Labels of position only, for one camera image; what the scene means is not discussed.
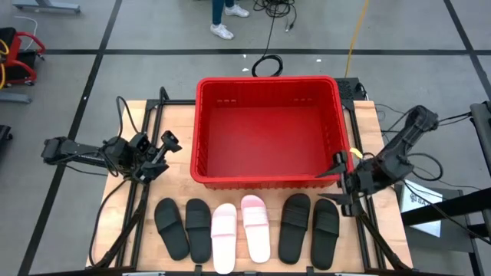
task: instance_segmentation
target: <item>black floor stripe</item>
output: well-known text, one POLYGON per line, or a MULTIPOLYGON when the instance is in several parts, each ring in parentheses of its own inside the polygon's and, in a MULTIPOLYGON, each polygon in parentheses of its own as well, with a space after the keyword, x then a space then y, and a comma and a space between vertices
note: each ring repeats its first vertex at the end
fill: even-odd
POLYGON ((455 12, 455 8, 453 7, 452 2, 450 0, 443 0, 443 2, 445 3, 445 6, 447 7, 448 12, 450 13, 450 17, 452 18, 452 21, 455 24, 455 28, 459 33, 460 39, 462 39, 463 45, 466 47, 466 50, 469 51, 470 60, 472 61, 477 76, 479 77, 479 80, 483 85, 484 91, 488 95, 488 98, 491 99, 491 84, 489 84, 489 79, 486 76, 486 72, 483 70, 483 66, 480 63, 479 58, 476 56, 478 51, 474 51, 474 48, 470 43, 469 37, 467 36, 466 31, 463 29, 462 23, 460 22, 460 19, 457 16, 457 13, 455 12))
MULTIPOLYGON (((75 139, 75 137, 77 136, 78 128, 80 127, 82 116, 84 114, 85 107, 87 106, 88 98, 91 94, 92 87, 94 86, 95 78, 97 76, 97 72, 99 71, 102 57, 104 56, 104 50, 106 49, 107 43, 109 41, 110 33, 113 31, 114 22, 116 21, 117 13, 120 10, 121 2, 122 0, 116 0, 114 3, 113 11, 110 14, 104 36, 102 37, 101 45, 99 46, 99 50, 97 51, 94 65, 92 66, 91 72, 87 79, 87 83, 85 84, 84 92, 82 93, 80 103, 78 104, 74 121, 71 124, 70 132, 68 133, 69 139, 75 139)), ((54 172, 53 180, 51 181, 48 194, 46 195, 46 199, 44 200, 44 204, 38 217, 38 221, 36 222, 35 229, 32 233, 31 240, 29 241, 28 248, 25 252, 24 258, 22 259, 18 275, 28 275, 29 271, 31 270, 32 263, 36 256, 36 251, 38 250, 39 243, 41 242, 41 238, 44 233, 44 229, 46 228, 46 224, 48 223, 48 218, 53 207, 54 199, 56 198, 58 188, 60 187, 63 173, 64 166, 58 166, 56 171, 54 172)))
MULTIPOLYGON (((107 49, 103 54, 119 55, 209 55, 209 54, 263 54, 265 49, 107 49)), ((269 49, 271 54, 332 54, 346 55, 349 49, 269 49)), ((98 50, 91 49, 51 49, 46 50, 46 54, 98 54, 98 50)), ((354 49, 354 55, 414 55, 414 56, 434 56, 434 55, 465 55, 468 50, 405 50, 405 49, 354 49)), ((491 55, 491 50, 481 50, 482 55, 491 55)))

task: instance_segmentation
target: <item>yellow cable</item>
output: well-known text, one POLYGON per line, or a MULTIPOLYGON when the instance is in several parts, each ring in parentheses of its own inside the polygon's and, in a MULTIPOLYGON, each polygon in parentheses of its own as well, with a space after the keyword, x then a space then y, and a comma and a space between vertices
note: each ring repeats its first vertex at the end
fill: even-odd
MULTIPOLYGON (((8 46, 7 44, 5 43, 5 41, 3 41, 2 39, 0 39, 0 44, 3 45, 3 47, 5 48, 5 51, 0 51, 0 54, 3 54, 3 55, 8 55, 8 53, 10 52, 10 50, 8 49, 8 46)), ((5 76, 5 65, 4 64, 0 64, 0 71, 2 72, 2 80, 0 80, 0 89, 2 89, 5 85, 5 79, 7 78, 5 76)))
POLYGON ((350 70, 351 52, 353 51, 354 44, 356 43, 358 32, 360 32, 361 22, 363 21, 363 17, 365 16, 365 12, 367 11, 368 2, 369 0, 365 0, 363 10, 361 11, 360 18, 358 19, 358 23, 356 24, 356 29, 354 30, 353 38, 351 39, 350 51, 348 52, 348 62, 346 63, 346 71, 344 72, 344 77, 348 77, 348 72, 350 70))

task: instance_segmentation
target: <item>pink slide sandal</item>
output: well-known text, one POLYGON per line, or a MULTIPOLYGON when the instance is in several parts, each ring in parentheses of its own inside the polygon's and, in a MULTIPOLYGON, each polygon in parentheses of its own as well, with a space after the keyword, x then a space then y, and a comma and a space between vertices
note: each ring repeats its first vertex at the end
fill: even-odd
POLYGON ((266 205, 259 197, 246 195, 240 206, 249 255, 255 263, 266 262, 271 255, 266 205))
POLYGON ((213 266, 218 274, 228 274, 236 266, 237 209, 230 203, 222 204, 213 212, 213 266))

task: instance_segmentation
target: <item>slide sandal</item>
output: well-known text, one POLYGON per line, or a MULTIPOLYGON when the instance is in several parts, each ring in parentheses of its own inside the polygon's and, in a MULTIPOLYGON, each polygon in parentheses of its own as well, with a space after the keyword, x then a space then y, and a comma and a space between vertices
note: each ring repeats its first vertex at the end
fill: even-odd
POLYGON ((306 194, 294 194, 283 205, 282 225, 279 230, 279 259, 289 265, 296 264, 302 252, 308 227, 310 198, 306 194))
POLYGON ((162 199, 155 208, 154 220, 170 257, 174 261, 184 259, 189 254, 189 245, 176 203, 169 198, 162 199))
POLYGON ((212 254, 212 218, 208 205, 201 199, 186 204, 186 231, 191 247, 191 259, 196 264, 206 263, 212 254))
POLYGON ((240 208, 249 255, 255 263, 266 262, 271 255, 266 205, 259 197, 246 195, 240 202, 240 208))
POLYGON ((321 270, 329 269, 339 236, 339 213, 336 205, 327 199, 319 199, 315 203, 312 226, 312 265, 321 270))
POLYGON ((213 212, 213 266, 218 274, 228 274, 236 266, 237 209, 222 204, 213 212))

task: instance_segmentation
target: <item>blue jeans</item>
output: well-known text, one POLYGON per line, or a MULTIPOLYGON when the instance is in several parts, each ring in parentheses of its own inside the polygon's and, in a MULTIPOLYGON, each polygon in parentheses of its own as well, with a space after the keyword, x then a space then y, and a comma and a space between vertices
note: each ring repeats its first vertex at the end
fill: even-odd
POLYGON ((213 0, 213 24, 220 25, 222 23, 222 13, 223 13, 223 5, 227 8, 231 8, 234 6, 234 0, 213 0))

